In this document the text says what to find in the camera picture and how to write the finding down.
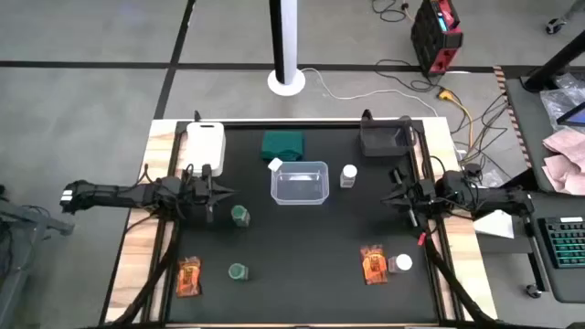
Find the dark keyboard desk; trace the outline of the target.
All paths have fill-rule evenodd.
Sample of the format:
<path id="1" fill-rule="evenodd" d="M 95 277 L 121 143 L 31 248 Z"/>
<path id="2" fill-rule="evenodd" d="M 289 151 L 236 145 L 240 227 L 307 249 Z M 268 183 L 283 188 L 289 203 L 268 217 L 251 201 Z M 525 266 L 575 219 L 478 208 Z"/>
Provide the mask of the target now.
<path id="1" fill-rule="evenodd" d="M 585 303 L 585 268 L 557 269 L 549 257 L 537 221 L 540 218 L 582 217 L 585 219 L 585 196 L 533 194 L 534 211 L 526 217 L 526 233 L 537 263 L 537 281 L 555 299 L 565 303 Z"/>

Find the black stand pole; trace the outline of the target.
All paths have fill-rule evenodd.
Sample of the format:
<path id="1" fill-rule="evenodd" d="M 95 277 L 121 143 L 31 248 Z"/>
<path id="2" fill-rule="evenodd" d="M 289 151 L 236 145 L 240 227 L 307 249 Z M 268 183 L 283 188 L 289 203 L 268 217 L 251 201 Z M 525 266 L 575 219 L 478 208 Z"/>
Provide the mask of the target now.
<path id="1" fill-rule="evenodd" d="M 555 86 L 554 77 L 575 58 L 585 52 L 585 29 L 546 64 L 537 68 L 526 80 L 520 80 L 529 92 L 540 92 Z"/>

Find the backlit keyboard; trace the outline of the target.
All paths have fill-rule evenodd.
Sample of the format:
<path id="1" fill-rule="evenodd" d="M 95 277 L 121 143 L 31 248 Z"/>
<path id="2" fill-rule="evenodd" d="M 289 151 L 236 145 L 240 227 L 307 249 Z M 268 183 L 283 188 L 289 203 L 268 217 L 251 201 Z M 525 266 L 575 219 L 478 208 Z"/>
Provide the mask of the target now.
<path id="1" fill-rule="evenodd" d="M 585 268 L 584 218 L 540 218 L 537 223 L 555 268 Z"/>

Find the clear plastic bin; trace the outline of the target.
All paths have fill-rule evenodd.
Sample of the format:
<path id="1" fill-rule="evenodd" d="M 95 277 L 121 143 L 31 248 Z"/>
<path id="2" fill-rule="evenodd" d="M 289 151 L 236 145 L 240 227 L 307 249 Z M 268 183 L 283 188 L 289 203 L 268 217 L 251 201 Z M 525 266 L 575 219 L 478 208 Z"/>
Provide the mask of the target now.
<path id="1" fill-rule="evenodd" d="M 274 158 L 271 197 L 280 206 L 318 206 L 329 197 L 328 165 L 321 161 L 284 162 Z"/>

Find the white pole with round base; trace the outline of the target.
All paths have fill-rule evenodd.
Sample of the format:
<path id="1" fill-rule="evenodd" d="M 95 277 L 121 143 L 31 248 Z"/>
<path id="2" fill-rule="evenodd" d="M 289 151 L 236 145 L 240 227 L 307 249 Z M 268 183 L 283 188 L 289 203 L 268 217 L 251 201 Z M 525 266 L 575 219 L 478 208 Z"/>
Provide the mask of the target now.
<path id="1" fill-rule="evenodd" d="M 298 0 L 269 0 L 274 69 L 270 90 L 288 97 L 300 93 L 305 76 L 298 69 Z"/>

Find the clear plastic bag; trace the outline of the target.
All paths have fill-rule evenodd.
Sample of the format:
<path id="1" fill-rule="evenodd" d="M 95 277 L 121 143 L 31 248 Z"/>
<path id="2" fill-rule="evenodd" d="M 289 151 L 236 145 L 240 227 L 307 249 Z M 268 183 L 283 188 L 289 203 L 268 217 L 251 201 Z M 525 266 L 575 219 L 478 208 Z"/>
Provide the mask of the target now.
<path id="1" fill-rule="evenodd" d="M 570 128 L 585 133 L 585 127 L 557 125 L 556 119 L 585 101 L 585 73 L 565 73 L 554 78 L 557 88 L 540 92 L 554 132 Z"/>

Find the red and black crate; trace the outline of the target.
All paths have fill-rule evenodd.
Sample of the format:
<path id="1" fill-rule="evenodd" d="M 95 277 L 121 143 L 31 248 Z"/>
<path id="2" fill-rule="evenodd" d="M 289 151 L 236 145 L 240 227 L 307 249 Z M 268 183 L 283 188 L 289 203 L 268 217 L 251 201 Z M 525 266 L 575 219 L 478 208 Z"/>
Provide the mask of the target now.
<path id="1" fill-rule="evenodd" d="M 461 20 L 452 0 L 422 0 L 410 39 L 425 77 L 440 76 L 463 45 Z"/>

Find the dark grey bin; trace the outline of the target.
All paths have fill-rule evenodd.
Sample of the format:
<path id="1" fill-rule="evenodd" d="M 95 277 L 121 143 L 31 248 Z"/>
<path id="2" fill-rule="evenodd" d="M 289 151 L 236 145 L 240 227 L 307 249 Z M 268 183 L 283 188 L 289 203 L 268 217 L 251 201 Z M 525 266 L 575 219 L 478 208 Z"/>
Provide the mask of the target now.
<path id="1" fill-rule="evenodd" d="M 359 142 L 366 157 L 402 156 L 413 149 L 410 117 L 377 120 L 364 114 L 360 120 Z"/>

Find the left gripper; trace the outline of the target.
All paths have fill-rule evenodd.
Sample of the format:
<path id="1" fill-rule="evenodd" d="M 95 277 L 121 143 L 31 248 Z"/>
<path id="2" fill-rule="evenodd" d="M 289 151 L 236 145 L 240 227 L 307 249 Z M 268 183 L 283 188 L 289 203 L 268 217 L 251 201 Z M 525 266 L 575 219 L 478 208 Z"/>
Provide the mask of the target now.
<path id="1" fill-rule="evenodd" d="M 235 195 L 235 190 L 212 181 L 212 170 L 209 164 L 203 164 L 201 174 L 195 175 L 195 166 L 189 164 L 183 171 L 184 191 L 186 200 L 194 205 L 203 206 L 206 213 L 206 223 L 213 222 L 213 204 Z"/>

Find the folded green cloth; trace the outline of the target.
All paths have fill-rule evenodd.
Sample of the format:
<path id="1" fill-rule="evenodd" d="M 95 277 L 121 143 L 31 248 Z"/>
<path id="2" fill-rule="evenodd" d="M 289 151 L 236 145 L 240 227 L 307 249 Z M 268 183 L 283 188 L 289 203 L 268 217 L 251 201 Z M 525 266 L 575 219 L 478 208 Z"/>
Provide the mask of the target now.
<path id="1" fill-rule="evenodd" d="M 301 132 L 267 131 L 262 138 L 261 159 L 271 161 L 299 161 L 304 154 L 304 137 Z"/>

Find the grey metal stand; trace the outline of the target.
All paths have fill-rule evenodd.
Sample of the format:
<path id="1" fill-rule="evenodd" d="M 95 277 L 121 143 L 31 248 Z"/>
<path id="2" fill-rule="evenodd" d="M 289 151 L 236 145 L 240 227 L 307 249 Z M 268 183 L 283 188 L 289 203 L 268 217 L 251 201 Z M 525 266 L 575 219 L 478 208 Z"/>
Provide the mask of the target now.
<path id="1" fill-rule="evenodd" d="M 49 229 L 68 236 L 74 225 L 43 207 L 11 202 L 0 184 L 0 329 L 13 322 L 35 252 Z"/>

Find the white-lid spice jar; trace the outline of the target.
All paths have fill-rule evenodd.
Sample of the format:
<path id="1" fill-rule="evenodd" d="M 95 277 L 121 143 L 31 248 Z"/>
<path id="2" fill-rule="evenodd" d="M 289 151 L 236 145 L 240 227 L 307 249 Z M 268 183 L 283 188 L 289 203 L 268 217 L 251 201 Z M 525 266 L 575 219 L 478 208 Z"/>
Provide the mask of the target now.
<path id="1" fill-rule="evenodd" d="M 412 268 L 413 261 L 408 254 L 399 254 L 388 258 L 388 272 L 402 273 Z"/>
<path id="2" fill-rule="evenodd" d="M 341 188 L 352 188 L 356 182 L 357 168 L 352 164 L 343 167 L 339 184 Z"/>

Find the black diagonal bar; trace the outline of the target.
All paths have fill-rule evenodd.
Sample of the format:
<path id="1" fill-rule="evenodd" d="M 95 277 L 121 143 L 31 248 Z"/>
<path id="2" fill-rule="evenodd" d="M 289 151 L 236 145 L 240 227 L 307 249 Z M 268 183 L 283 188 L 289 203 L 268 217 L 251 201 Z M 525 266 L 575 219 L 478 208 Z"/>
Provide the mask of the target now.
<path id="1" fill-rule="evenodd" d="M 538 191 L 539 186 L 532 168 L 528 168 L 524 172 L 511 178 L 506 183 L 502 184 L 502 188 L 522 188 L 528 191 Z"/>

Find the orange spice packet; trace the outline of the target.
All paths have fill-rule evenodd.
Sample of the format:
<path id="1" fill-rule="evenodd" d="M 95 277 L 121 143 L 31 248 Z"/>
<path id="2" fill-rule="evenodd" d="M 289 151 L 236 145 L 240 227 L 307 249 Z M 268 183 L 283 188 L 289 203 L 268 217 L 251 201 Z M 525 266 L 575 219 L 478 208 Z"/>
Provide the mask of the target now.
<path id="1" fill-rule="evenodd" d="M 360 257 L 366 285 L 388 282 L 388 265 L 382 245 L 361 247 Z"/>
<path id="2" fill-rule="evenodd" d="M 194 297 L 201 294 L 199 277 L 201 260 L 197 256 L 178 262 L 176 295 L 178 298 Z"/>

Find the grey chair leg with caster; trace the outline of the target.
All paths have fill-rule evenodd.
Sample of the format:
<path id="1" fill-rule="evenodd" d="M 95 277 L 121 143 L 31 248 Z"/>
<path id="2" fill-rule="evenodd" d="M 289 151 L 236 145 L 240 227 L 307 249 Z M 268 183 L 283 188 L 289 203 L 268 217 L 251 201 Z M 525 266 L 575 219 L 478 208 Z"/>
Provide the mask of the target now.
<path id="1" fill-rule="evenodd" d="M 546 33 L 557 34 L 578 12 L 585 11 L 585 0 L 575 0 L 570 8 L 562 15 L 552 18 L 546 25 Z"/>

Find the tablet screen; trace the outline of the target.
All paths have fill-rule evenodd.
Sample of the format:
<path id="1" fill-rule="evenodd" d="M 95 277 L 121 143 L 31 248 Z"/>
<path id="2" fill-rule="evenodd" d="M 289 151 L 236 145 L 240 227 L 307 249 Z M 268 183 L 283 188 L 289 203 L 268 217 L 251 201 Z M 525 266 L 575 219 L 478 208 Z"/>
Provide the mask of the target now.
<path id="1" fill-rule="evenodd" d="M 585 101 L 556 119 L 556 123 L 564 126 L 585 127 Z"/>

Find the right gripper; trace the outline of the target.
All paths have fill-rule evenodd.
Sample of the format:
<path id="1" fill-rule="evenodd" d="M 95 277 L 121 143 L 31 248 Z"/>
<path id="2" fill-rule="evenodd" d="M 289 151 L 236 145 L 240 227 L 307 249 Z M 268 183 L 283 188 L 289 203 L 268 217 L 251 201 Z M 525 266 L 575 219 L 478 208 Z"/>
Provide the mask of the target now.
<path id="1" fill-rule="evenodd" d="M 414 183 L 407 183 L 402 179 L 400 170 L 393 169 L 390 174 L 396 181 L 392 192 L 381 198 L 381 203 L 396 210 L 405 211 L 410 224 L 420 228 L 421 223 L 417 215 L 427 214 L 432 210 L 432 202 L 436 197 L 435 186 L 430 179 L 423 179 Z"/>

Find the grey desk with striped edge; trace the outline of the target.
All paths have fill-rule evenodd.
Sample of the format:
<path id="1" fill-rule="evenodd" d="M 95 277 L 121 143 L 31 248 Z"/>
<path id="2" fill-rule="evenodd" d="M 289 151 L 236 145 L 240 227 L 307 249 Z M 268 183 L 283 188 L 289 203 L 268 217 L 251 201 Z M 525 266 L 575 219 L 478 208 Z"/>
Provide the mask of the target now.
<path id="1" fill-rule="evenodd" d="M 498 86 L 508 102 L 507 113 L 511 120 L 524 162 L 532 168 L 539 186 L 538 191 L 554 193 L 542 167 L 544 159 L 552 156 L 543 140 L 553 133 L 548 114 L 536 93 L 526 91 L 518 79 L 509 79 L 504 68 L 493 66 Z"/>

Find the white paper sheet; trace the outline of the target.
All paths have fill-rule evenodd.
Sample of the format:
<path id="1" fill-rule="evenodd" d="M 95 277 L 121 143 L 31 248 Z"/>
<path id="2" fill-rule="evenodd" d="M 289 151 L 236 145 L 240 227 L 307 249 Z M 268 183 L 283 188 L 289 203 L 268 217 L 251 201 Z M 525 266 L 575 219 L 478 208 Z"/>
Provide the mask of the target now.
<path id="1" fill-rule="evenodd" d="M 476 233 L 505 239 L 515 237 L 513 217 L 503 210 L 495 210 L 473 222 Z"/>

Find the white plastic bin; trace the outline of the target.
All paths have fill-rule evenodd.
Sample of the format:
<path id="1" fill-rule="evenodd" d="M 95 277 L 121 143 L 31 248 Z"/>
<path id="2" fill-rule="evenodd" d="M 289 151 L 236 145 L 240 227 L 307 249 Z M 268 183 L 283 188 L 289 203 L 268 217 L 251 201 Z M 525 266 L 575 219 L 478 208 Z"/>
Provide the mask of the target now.
<path id="1" fill-rule="evenodd" d="M 186 127 L 186 161 L 193 165 L 194 174 L 201 176 L 203 166 L 209 165 L 213 177 L 223 173 L 226 134 L 221 122 L 191 122 Z"/>

